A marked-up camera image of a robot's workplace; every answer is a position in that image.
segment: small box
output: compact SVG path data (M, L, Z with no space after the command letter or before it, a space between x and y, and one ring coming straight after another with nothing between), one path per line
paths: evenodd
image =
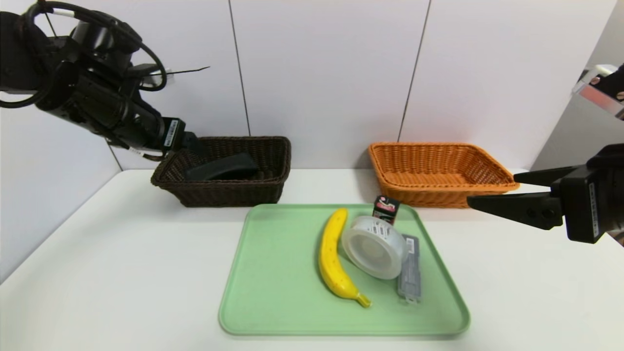
M407 259L403 262L398 279L398 292L409 304L421 301L420 245L417 237L403 234L407 243Z
M373 217L394 224L396 214L399 212L399 205L401 203L398 200L383 195L377 196L373 205Z

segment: label sticker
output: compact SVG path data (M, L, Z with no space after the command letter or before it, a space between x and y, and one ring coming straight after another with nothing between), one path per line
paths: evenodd
M175 131L178 129L178 120L174 119L171 121L169 125L169 130L167 131L167 137L165 138L165 146L170 147L171 143L173 143L173 136L175 135Z
M368 231L384 240L388 239L388 237L390 236L390 228L383 226L382 223L377 221L373 223Z
M592 207L592 222L593 222L593 237L599 237L600 234L600 226L598 224L598 204L596 203L596 183L591 183L589 185L589 201Z
M414 250L414 239L412 239L412 238L405 238L405 241L407 242L407 252L409 252L410 254L413 254L415 252L415 250Z

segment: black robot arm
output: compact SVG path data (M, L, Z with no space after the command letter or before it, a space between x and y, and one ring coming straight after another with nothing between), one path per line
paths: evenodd
M35 17L44 13L79 22L68 36L46 37L34 24ZM127 23L73 4L39 1L21 16L0 12L0 26L0 91L32 94L18 102L0 101L0 107L35 104L154 161L183 147L203 153L182 120L162 117L141 98L141 90L163 89L167 73ZM139 49L154 63L133 66L132 54ZM146 77L156 71L160 83L147 85ZM144 149L161 151L163 156L145 154Z

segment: banana stem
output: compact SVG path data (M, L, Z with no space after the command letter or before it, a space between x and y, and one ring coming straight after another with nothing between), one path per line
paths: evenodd
M366 296L360 293L358 293L358 296L355 296L355 299L365 309L367 309L373 304Z

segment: green tray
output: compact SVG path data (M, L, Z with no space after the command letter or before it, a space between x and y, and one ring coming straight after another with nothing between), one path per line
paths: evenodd
M333 295L318 272L318 244L339 207L355 217L371 204L259 205L247 215L219 311L235 335L453 335L465 331L470 313L416 212L401 206L394 226L419 238L422 302L409 305L395 280L359 270L340 248L342 265L373 301L364 309Z

